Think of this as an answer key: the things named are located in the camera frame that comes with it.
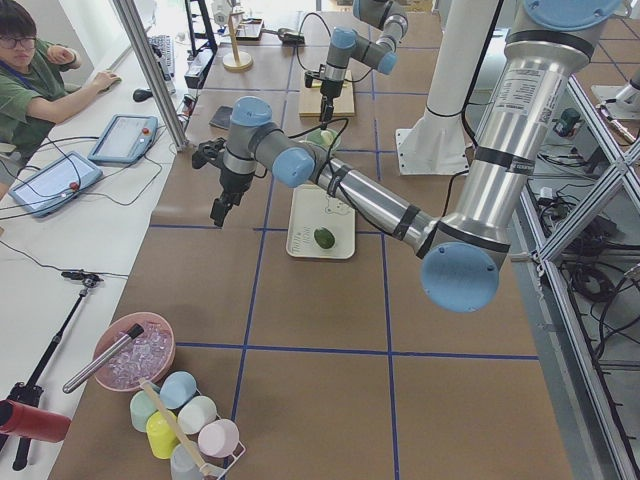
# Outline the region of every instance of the red can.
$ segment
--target red can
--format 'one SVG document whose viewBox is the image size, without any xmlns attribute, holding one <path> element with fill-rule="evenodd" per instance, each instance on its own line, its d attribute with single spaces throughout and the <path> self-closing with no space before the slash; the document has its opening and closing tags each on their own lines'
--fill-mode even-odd
<svg viewBox="0 0 640 480">
<path fill-rule="evenodd" d="M 56 443 L 64 440 L 70 425 L 71 419 L 59 413 L 0 400 L 0 433 Z"/>
</svg>

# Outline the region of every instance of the dark green t-shirt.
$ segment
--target dark green t-shirt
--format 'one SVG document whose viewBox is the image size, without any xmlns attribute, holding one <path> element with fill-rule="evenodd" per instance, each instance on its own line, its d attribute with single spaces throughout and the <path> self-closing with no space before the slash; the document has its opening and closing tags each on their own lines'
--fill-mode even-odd
<svg viewBox="0 0 640 480">
<path fill-rule="evenodd" d="M 42 97 L 53 101 L 66 95 L 60 75 L 66 68 L 47 60 L 50 45 L 49 42 L 36 40 L 36 52 L 29 65 L 29 73 L 23 75 L 33 90 L 0 67 L 0 141 L 15 145 L 23 158 L 33 155 L 54 126 L 46 120 L 27 116 L 27 105 L 31 99 Z"/>
</svg>

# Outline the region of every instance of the white tray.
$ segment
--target white tray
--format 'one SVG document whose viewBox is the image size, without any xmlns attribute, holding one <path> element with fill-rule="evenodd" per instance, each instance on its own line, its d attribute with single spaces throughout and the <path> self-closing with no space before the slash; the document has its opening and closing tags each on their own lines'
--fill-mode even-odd
<svg viewBox="0 0 640 480">
<path fill-rule="evenodd" d="M 313 232 L 327 228 L 336 239 L 324 249 L 316 243 Z M 346 259 L 356 251 L 356 214 L 344 202 L 330 197 L 315 185 L 301 185 L 293 191 L 287 253 L 292 257 Z"/>
</svg>

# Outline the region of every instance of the dark green vegetable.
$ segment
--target dark green vegetable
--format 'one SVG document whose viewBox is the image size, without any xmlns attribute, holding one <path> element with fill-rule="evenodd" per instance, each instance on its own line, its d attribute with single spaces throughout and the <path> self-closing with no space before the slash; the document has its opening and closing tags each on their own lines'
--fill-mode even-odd
<svg viewBox="0 0 640 480">
<path fill-rule="evenodd" d="M 316 228 L 313 231 L 313 239 L 316 241 L 320 248 L 325 250 L 330 249 L 336 244 L 336 237 L 333 236 L 327 228 Z"/>
</svg>

